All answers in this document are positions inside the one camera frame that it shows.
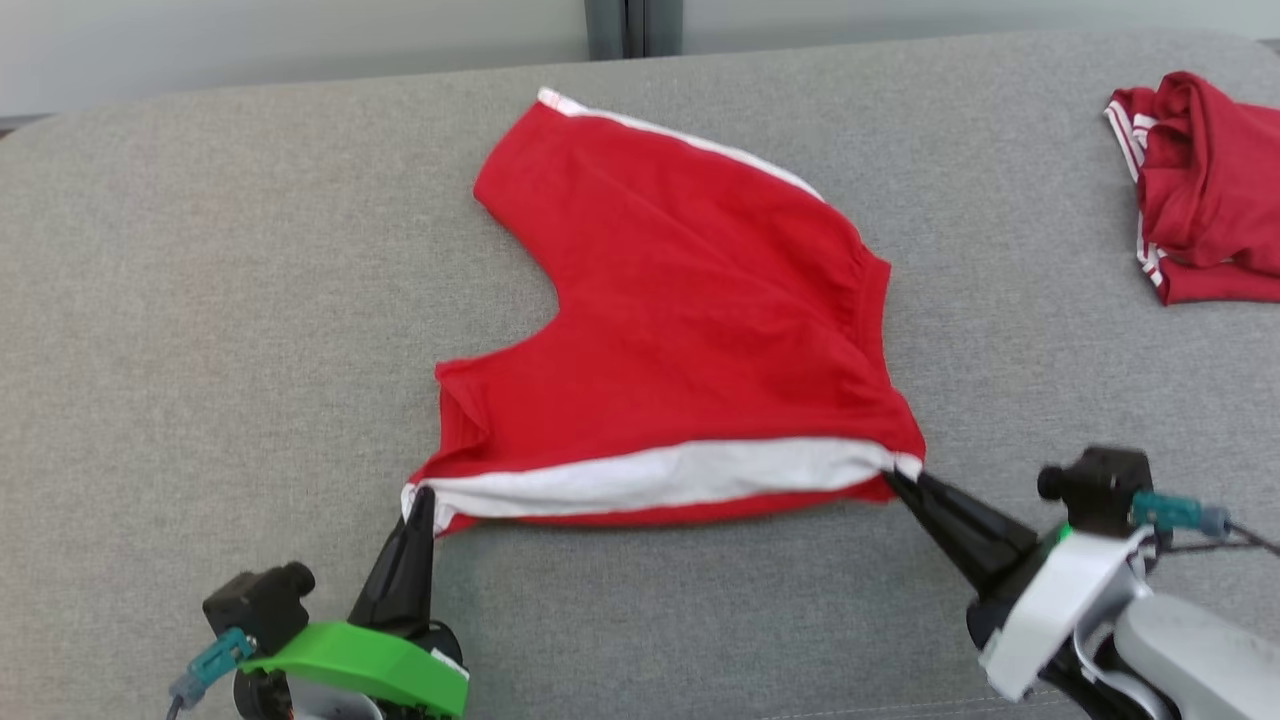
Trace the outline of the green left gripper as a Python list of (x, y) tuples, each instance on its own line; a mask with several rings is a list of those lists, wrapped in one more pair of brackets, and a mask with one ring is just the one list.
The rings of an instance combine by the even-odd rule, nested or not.
[(438, 650), (396, 637), (425, 635), (430, 628), (435, 506), (434, 491), (419, 486), (410, 515), (381, 547), (349, 624), (308, 624), (274, 655), (241, 662), (241, 671), (282, 673), (430, 716), (463, 715), (468, 671)]

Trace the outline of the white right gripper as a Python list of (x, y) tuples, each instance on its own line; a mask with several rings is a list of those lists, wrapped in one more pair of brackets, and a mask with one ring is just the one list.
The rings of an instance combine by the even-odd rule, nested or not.
[[(1029, 527), (928, 473), (887, 471), (884, 480), (974, 591), (983, 594), (1038, 544)], [(1070, 530), (986, 642), (980, 666), (1005, 700), (1020, 701), (1088, 611), (1153, 530), (1125, 539)]]

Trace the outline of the red shorts with white stripe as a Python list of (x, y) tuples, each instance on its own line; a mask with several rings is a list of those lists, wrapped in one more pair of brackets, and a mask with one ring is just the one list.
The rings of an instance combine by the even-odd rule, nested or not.
[(404, 516), (724, 521), (884, 501), (922, 471), (884, 357), (891, 266), (792, 172), (543, 87), (474, 196), (558, 309), (438, 364), (440, 442)]

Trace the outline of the red jersey with white trim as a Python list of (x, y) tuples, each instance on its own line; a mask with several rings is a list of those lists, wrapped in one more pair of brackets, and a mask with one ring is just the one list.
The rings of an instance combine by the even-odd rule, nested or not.
[(1135, 256), (1161, 304), (1280, 304), (1280, 108), (1190, 72), (1103, 110), (1135, 182)]

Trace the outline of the grey double partition post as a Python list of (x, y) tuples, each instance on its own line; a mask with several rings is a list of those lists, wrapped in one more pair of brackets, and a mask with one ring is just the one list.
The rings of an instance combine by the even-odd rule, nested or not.
[(677, 56), (685, 0), (582, 0), (593, 61)]

